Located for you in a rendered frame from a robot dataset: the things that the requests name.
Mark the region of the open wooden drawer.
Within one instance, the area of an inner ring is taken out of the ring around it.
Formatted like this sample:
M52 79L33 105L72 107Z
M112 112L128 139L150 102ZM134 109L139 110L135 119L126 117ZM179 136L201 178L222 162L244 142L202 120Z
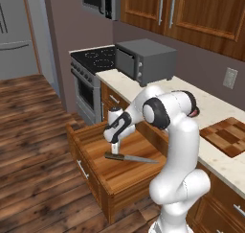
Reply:
M107 159L104 154L111 144L103 137L104 122L79 128L67 125L70 153L96 199L107 221L115 221L115 215L126 206L149 195L150 181L162 170L166 158L138 131L121 142L121 153L157 160L159 163L142 163ZM86 179L77 160L85 172Z

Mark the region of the wooden drawer front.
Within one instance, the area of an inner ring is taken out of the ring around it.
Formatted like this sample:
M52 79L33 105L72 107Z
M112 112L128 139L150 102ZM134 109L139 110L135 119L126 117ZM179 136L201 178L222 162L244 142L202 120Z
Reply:
M245 218L234 209L234 204L240 205L245 212L245 199L217 176L211 175L211 182L211 194L213 198L217 200L227 211L228 215L233 216L245 230Z
M115 103L111 100L109 95L113 95L117 100L120 100L120 103ZM104 112L107 112L107 110L113 106L118 106L122 109L126 109L128 107L128 102L104 82L101 84L101 101L103 103Z

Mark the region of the dark plate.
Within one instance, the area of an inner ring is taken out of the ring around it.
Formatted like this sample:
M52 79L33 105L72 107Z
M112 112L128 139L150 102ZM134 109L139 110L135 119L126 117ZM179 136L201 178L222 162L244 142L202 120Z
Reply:
M200 114L200 109L198 106L196 107L196 109L194 111L197 111L197 114L195 116L192 116L192 117L189 116L190 118L196 117Z

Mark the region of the chequered wooden cutting board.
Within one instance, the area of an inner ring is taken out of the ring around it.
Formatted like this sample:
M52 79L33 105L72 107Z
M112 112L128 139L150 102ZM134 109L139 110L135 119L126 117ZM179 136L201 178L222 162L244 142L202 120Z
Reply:
M234 117L201 129L200 136L230 158L245 152L245 124Z

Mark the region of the silver stove with black hob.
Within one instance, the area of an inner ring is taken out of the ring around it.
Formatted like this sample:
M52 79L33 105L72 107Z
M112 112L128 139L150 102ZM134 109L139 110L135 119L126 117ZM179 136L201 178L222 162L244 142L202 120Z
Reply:
M114 45L70 53L78 115L89 126L102 118L100 79L96 74L115 68L115 54Z

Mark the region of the grey toaster oven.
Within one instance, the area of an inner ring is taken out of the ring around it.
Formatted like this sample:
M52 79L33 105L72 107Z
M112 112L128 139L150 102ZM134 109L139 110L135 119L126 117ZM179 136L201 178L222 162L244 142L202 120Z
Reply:
M115 44L115 67L141 87L150 82L170 81L175 73L177 51L144 38Z

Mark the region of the grey microwave oven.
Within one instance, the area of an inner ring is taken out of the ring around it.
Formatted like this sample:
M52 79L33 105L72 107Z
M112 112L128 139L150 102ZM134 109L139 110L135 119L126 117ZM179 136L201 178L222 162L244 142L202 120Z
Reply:
M121 16L121 0L82 0L82 6L87 11L114 21Z

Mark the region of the grey fridge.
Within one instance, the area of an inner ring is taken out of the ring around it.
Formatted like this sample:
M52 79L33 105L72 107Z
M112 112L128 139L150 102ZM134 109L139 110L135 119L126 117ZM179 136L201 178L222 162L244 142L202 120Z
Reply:
M0 0L0 80L37 73L24 0Z

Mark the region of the grey wall socket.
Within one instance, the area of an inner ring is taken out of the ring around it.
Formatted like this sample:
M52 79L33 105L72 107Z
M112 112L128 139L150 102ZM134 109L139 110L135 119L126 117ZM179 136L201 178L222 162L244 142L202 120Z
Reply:
M223 81L223 85L230 89L233 89L237 74L237 70L228 67Z

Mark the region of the wooden wall cupboard door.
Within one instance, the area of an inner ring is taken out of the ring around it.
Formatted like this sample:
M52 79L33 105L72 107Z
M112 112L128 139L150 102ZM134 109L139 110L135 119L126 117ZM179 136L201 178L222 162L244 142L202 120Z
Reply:
M158 25L160 0L121 0L121 22L161 34L164 30L166 1L162 23Z
M165 35L245 62L245 0L176 0L173 25Z

